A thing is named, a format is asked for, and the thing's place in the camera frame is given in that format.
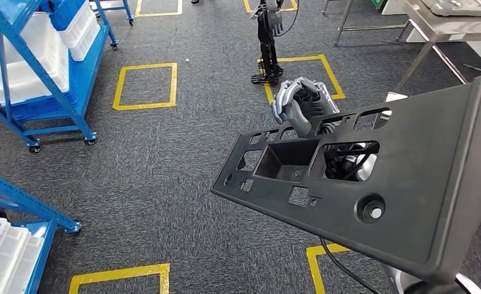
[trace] black plastic panel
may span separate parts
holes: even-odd
[[[355,130],[358,116],[389,108],[374,130]],[[341,121],[317,136],[323,120]],[[307,138],[250,144],[243,134],[212,192],[373,257],[425,281],[452,281],[481,220],[481,77],[471,84],[318,118]],[[318,176],[324,145],[376,141],[378,158],[364,182]],[[243,154],[263,150],[253,171],[237,170]],[[252,179],[249,192],[241,189]],[[293,187],[309,205],[293,205]],[[367,205],[382,208],[369,222]]]

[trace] stainless steel table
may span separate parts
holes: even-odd
[[[423,61],[431,49],[433,49],[437,55],[439,55],[439,57],[462,83],[467,83],[468,81],[465,79],[465,77],[459,72],[451,60],[439,49],[436,44],[438,42],[481,41],[481,17],[439,17],[433,14],[421,0],[396,1],[408,15],[408,23],[396,26],[368,26],[349,28],[345,27],[345,23],[353,0],[348,0],[334,44],[338,44],[343,31],[367,31],[374,29],[401,28],[401,33],[397,38],[397,40],[400,40],[407,30],[408,24],[411,24],[426,40],[426,44],[422,47],[419,55],[417,55],[410,68],[405,72],[394,91],[399,91],[405,85],[408,78],[413,74],[417,66]]]

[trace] white storage crate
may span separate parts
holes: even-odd
[[[83,61],[96,39],[100,26],[89,2],[83,3],[75,17],[60,35],[74,61]]]
[[[35,13],[24,27],[21,36],[59,89],[62,92],[67,92],[69,90],[68,51],[62,43],[59,33],[51,24],[48,15]],[[15,104],[36,97],[50,96],[51,92],[6,38],[4,38],[4,48],[10,102]],[[2,105],[5,103],[1,67],[0,103]]]
[[[13,268],[22,258],[30,237],[28,229],[11,227],[6,219],[0,219],[0,294],[10,281]]]
[[[44,238],[30,237],[2,294],[22,294],[26,291],[43,243]]]

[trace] black cable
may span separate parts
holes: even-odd
[[[370,153],[368,154],[365,154],[365,156],[363,156],[363,158],[361,159],[360,162],[358,162],[358,164],[356,164],[354,166],[354,168],[348,173],[346,174],[344,177],[343,177],[343,180],[346,180],[348,178],[350,178],[353,174],[355,174],[362,166],[363,164],[365,163],[365,161],[367,161],[367,159],[370,157]]]
[[[343,266],[336,258],[334,258],[334,256],[332,255],[331,251],[329,250],[329,248],[327,247],[327,244],[325,243],[325,239],[320,237],[320,242],[323,246],[323,249],[325,250],[325,253],[327,254],[327,256],[330,258],[330,260],[332,262],[334,262],[335,265],[337,265],[340,270],[342,270],[344,273],[346,273],[347,275],[349,275],[349,277],[353,278],[356,282],[358,282],[359,284],[361,284],[363,287],[367,288],[368,291],[371,291],[373,294],[379,294],[379,292],[377,292],[376,290],[374,290],[374,288],[372,288],[370,285],[368,285],[365,281],[363,281],[362,279],[360,279],[358,276],[356,276],[353,272],[351,272],[350,270],[348,270],[345,266]]]
[[[294,18],[293,18],[293,22],[291,23],[291,26],[289,27],[289,29],[287,31],[285,31],[284,33],[280,34],[280,35],[276,35],[274,37],[281,37],[285,34],[287,34],[294,26],[294,22],[296,21],[296,17],[298,16],[298,11],[300,10],[300,0],[296,0],[296,13],[294,14]]]

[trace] yellow floor marking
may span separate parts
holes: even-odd
[[[170,263],[160,263],[158,265],[139,266],[136,268],[116,269],[114,271],[101,271],[98,273],[79,274],[71,279],[68,294],[78,294],[78,288],[83,284],[98,283],[126,279],[128,277],[141,277],[151,274],[160,275],[159,294],[168,294],[168,273]]]
[[[170,97],[168,102],[157,102],[150,104],[135,104],[135,105],[120,105],[120,99],[124,89],[125,75],[128,70],[138,69],[156,69],[159,67],[172,68],[171,81],[170,81]],[[116,110],[135,110],[146,108],[160,108],[160,107],[172,107],[176,106],[176,90],[177,90],[177,63],[158,63],[158,64],[143,64],[140,66],[124,66],[120,70],[120,76],[118,77],[118,83],[116,85],[116,92],[114,93],[113,108]]]
[[[298,5],[296,5],[296,0],[291,0],[291,5],[292,8],[282,8],[280,11],[295,11],[298,9]],[[250,1],[249,0],[244,0],[244,8],[246,9],[247,13],[252,13],[253,10],[250,7]]]
[[[338,80],[334,76],[334,73],[330,68],[329,63],[327,62],[327,58],[325,58],[325,55],[320,54],[320,55],[313,55],[313,56],[277,58],[278,62],[311,61],[311,60],[320,60],[322,62],[322,65],[325,68],[325,71],[327,72],[327,76],[329,76],[330,83],[332,84],[332,86],[334,87],[334,90],[336,91],[336,93],[331,95],[331,97],[333,99],[345,99],[345,94],[341,90],[340,84],[338,83]],[[273,99],[273,92],[271,91],[271,87],[268,84],[264,84],[264,89],[266,90],[267,102],[268,103],[273,102],[274,99]]]
[[[136,14],[134,15],[135,17],[166,17],[168,15],[183,14],[183,0],[177,0],[177,11],[176,12],[147,13],[147,14],[141,14],[141,1],[142,0],[138,0],[136,2]]]
[[[350,251],[349,249],[334,243],[328,244],[327,248],[329,248],[331,253]],[[325,249],[323,249],[323,246],[309,247],[305,250],[305,253],[307,254],[307,260],[309,261],[309,268],[311,269],[311,276],[313,276],[316,294],[325,294],[320,267],[318,266],[318,259],[316,259],[317,256],[325,254]]]

